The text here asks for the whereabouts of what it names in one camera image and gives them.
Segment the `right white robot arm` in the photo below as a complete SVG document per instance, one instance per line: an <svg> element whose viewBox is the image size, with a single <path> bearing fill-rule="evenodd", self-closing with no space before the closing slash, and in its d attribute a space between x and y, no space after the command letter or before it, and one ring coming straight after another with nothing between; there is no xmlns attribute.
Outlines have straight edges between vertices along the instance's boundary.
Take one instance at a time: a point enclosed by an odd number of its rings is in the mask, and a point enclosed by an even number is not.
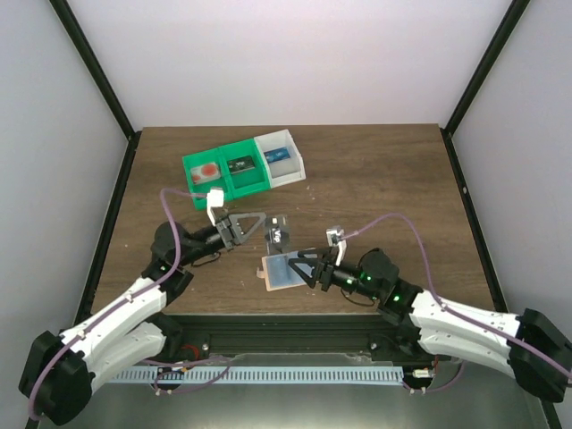
<svg viewBox="0 0 572 429"><path fill-rule="evenodd" d="M515 315L436 298L400 278L399 268L379 248L355 264L338 260L331 248L304 250L288 265L310 288L337 286L370 299L396 327L397 342L408 354L423 351L488 366L552 403L562 402L571 387L571 342L539 311Z"/></svg>

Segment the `black VIP card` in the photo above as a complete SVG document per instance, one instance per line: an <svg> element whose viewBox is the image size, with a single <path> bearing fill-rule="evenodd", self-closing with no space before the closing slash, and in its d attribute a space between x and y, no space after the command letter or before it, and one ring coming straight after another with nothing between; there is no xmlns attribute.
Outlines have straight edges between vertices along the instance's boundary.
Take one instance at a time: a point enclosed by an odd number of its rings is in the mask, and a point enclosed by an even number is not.
<svg viewBox="0 0 572 429"><path fill-rule="evenodd" d="M265 219L264 237L267 254L284 254L290 250L290 226L284 214L271 215Z"/></svg>

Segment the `pink leather card holder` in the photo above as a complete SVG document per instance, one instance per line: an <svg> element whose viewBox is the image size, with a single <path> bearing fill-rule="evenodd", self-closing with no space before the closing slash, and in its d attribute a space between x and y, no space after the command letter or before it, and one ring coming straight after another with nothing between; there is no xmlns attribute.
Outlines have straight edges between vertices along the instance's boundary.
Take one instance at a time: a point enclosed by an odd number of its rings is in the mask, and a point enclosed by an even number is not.
<svg viewBox="0 0 572 429"><path fill-rule="evenodd" d="M261 259L261 265L257 268L257 277L265 282L267 291L306 286L300 275L288 265L289 261L297 256L297 251L291 251Z"/></svg>

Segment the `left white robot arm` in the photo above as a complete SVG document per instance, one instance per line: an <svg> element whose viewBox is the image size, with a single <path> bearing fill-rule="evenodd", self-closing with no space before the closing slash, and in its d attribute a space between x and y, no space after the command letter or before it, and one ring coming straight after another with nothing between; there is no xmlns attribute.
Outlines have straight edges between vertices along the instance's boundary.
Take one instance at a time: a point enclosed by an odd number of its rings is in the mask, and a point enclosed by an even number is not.
<svg viewBox="0 0 572 429"><path fill-rule="evenodd" d="M30 345L18 389L29 418L65 425L122 370L149 358L171 358L181 330L164 309L193 279L187 266L243 245L265 221L263 212L227 214L190 232L174 220L157 227L151 260L118 298L58 334L42 332Z"/></svg>

